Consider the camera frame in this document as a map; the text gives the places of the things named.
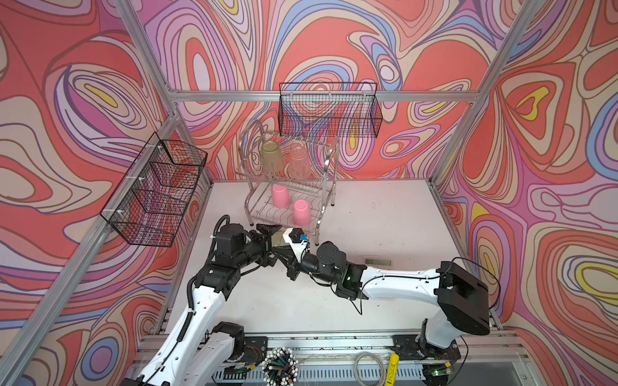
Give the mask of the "clear pink cup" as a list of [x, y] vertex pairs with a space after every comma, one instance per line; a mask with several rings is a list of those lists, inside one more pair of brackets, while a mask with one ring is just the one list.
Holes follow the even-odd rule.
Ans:
[[312, 164], [308, 149], [302, 144], [294, 144], [288, 153], [289, 175], [293, 179], [306, 180], [311, 177]]

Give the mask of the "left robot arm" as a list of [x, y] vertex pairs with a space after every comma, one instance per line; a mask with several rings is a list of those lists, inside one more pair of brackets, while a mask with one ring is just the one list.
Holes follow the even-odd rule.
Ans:
[[209, 328], [226, 304], [248, 265], [275, 264], [273, 236], [280, 225], [256, 225], [247, 231], [222, 216], [211, 236], [206, 262], [189, 279], [185, 316], [172, 328], [161, 348], [135, 378], [122, 385], [206, 385], [228, 360], [242, 357], [244, 328], [235, 323], [219, 323]]

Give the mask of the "green translucent cup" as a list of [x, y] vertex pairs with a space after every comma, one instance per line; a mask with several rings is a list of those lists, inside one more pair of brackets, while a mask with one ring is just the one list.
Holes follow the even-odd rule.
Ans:
[[261, 148], [262, 166], [265, 173], [279, 175], [284, 170], [281, 147], [276, 141], [266, 141]]
[[282, 247], [287, 246], [287, 243], [283, 237], [284, 233], [285, 231], [283, 229], [280, 229], [271, 237], [270, 241], [271, 241], [272, 249], [277, 249], [277, 248], [282, 248]]

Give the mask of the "opaque pink cup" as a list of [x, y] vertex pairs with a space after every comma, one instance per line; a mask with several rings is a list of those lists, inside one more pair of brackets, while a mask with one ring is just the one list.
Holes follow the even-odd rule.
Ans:
[[291, 205], [291, 196], [287, 187], [274, 184], [271, 188], [272, 204], [277, 209], [287, 209]]
[[297, 227], [307, 227], [312, 222], [312, 209], [305, 199], [298, 199], [293, 205], [293, 221]]

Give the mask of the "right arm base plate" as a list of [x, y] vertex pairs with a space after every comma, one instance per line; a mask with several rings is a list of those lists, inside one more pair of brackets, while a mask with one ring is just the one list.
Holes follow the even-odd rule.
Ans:
[[392, 339], [393, 344], [388, 348], [401, 360], [457, 362], [462, 358], [455, 343], [440, 348], [429, 344], [420, 335], [393, 335]]

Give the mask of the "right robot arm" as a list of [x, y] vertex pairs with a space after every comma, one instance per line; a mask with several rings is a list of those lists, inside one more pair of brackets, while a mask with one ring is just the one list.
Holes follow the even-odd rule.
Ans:
[[417, 339], [422, 349], [444, 351], [462, 335], [490, 333], [489, 288], [455, 259], [433, 270], [384, 270], [349, 262], [330, 241], [315, 254], [306, 241], [275, 246], [272, 253], [286, 266], [292, 281], [305, 273], [336, 297], [358, 302], [358, 313], [364, 300], [373, 299], [406, 299], [439, 307], [434, 316], [423, 320]]

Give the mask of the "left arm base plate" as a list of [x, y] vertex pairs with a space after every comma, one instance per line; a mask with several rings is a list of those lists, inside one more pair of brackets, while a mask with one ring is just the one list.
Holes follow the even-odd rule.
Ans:
[[266, 355], [266, 337], [245, 338], [244, 350], [242, 354], [233, 354], [231, 360], [227, 360], [227, 363], [245, 362], [245, 363], [258, 363], [263, 360]]

